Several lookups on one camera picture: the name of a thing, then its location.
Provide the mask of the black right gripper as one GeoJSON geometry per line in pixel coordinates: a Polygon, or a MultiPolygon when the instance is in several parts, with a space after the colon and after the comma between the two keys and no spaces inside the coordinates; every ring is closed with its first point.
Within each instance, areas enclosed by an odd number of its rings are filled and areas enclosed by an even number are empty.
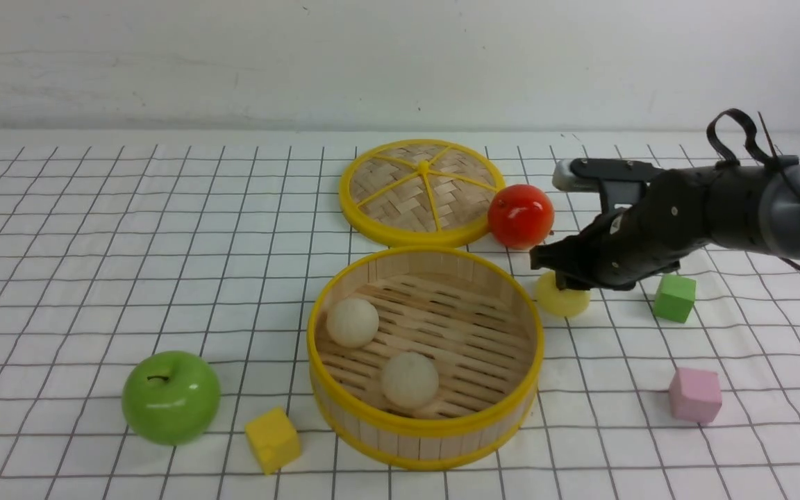
{"type": "Polygon", "coordinates": [[[677,208],[631,208],[602,215],[581,232],[529,250],[532,270],[553,272],[558,290],[628,291],[650,276],[680,269],[709,237],[701,221],[677,208]]]}

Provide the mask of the right robot arm black grey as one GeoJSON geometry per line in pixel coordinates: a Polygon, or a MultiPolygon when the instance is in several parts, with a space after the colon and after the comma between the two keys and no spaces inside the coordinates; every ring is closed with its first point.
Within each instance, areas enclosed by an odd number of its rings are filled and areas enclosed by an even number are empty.
{"type": "Polygon", "coordinates": [[[661,169],[650,162],[565,159],[553,186],[596,192],[601,211],[574,236],[529,251],[531,269],[553,270],[561,289],[628,291],[679,269],[709,244],[800,260],[800,164],[720,162],[661,169]]]}

